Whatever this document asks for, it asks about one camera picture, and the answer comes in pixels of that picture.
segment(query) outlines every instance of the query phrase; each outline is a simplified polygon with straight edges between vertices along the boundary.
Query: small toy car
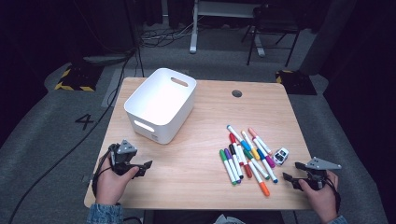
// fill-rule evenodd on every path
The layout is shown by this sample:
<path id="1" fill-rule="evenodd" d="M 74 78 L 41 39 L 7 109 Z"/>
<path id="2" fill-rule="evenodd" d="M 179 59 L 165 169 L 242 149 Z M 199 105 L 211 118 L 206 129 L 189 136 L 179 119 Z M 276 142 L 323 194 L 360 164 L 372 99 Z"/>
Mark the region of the small toy car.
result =
<path id="1" fill-rule="evenodd" d="M 282 165 L 283 162 L 285 162 L 285 160 L 288 158 L 288 156 L 289 156 L 288 150 L 282 147 L 278 149 L 274 154 L 273 156 L 274 163 L 276 163 L 277 165 Z"/>

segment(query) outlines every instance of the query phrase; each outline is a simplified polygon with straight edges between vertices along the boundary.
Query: desk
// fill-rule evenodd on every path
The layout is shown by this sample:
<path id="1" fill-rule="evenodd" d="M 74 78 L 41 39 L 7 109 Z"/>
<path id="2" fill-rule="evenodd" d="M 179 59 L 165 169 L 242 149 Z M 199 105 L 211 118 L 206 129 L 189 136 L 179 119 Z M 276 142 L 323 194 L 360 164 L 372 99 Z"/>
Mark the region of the desk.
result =
<path id="1" fill-rule="evenodd" d="M 198 40 L 198 15 L 201 16 L 221 16 L 236 18 L 253 18 L 253 8 L 259 7 L 260 4 L 243 4 L 227 2 L 206 2 L 195 0 L 193 26 L 190 44 L 190 53 L 196 53 Z M 254 39 L 257 51 L 261 57 L 265 56 L 262 43 L 258 35 Z"/>
<path id="2" fill-rule="evenodd" d="M 145 176 L 128 184 L 120 203 L 138 209 L 310 209 L 304 193 L 282 177 L 286 172 L 305 177 L 296 161 L 311 160 L 297 119 L 282 85 L 276 83 L 197 80 L 194 108 L 168 145 L 157 144 L 135 133 L 123 109 L 124 102 L 144 81 L 124 79 L 108 124 L 99 157 L 108 146 L 126 139 L 138 148 L 132 163 L 153 160 Z M 237 98 L 232 91 L 239 90 Z M 231 124 L 240 132 L 252 127 L 273 151 L 285 147 L 290 156 L 274 173 L 279 182 L 265 181 L 266 198 L 254 177 L 233 186 L 219 150 L 230 144 Z M 91 186 L 84 201 L 94 203 Z"/>

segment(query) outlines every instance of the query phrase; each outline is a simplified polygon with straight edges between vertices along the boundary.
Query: black floor mat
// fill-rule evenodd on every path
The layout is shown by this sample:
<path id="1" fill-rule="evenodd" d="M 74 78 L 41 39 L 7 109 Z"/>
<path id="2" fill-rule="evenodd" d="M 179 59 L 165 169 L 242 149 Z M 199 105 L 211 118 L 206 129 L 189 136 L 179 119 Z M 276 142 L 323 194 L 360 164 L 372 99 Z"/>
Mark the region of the black floor mat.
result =
<path id="1" fill-rule="evenodd" d="M 96 84 L 103 69 L 103 66 L 78 68 L 70 65 L 64 71 L 55 90 L 96 91 Z"/>
<path id="2" fill-rule="evenodd" d="M 317 95 L 309 76 L 302 74 L 300 71 L 277 71 L 276 82 L 285 87 L 287 94 Z"/>

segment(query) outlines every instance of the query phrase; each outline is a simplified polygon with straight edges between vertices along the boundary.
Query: person's right hand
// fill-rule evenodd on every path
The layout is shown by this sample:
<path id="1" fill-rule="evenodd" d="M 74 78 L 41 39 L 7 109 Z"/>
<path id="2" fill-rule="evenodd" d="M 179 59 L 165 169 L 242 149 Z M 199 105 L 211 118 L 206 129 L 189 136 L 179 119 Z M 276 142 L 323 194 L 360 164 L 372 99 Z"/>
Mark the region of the person's right hand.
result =
<path id="1" fill-rule="evenodd" d="M 334 183 L 335 189 L 337 189 L 338 176 L 331 171 L 327 171 L 327 176 Z M 335 195 L 329 185 L 326 184 L 324 188 L 320 190 L 313 190 L 308 183 L 302 179 L 299 180 L 299 184 L 308 197 L 308 201 L 311 203 L 312 208 L 320 217 L 321 223 L 328 223 L 337 218 Z"/>

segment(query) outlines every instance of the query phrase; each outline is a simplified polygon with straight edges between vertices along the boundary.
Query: orange marker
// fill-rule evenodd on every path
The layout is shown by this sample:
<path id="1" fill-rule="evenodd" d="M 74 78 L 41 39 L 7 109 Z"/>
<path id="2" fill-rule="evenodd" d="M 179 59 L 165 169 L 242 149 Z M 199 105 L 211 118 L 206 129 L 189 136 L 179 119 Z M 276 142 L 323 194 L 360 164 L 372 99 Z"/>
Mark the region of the orange marker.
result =
<path id="1" fill-rule="evenodd" d="M 262 182 L 262 179 L 260 178 L 259 173 L 256 170 L 256 167 L 254 167 L 253 163 L 251 160 L 247 160 L 248 165 L 250 166 L 250 170 L 253 172 L 254 176 L 256 176 L 257 182 L 259 182 L 260 189 L 262 189 L 262 192 L 264 193 L 265 196 L 270 196 L 270 191 L 268 190 L 267 186 L 265 185 L 264 182 Z"/>

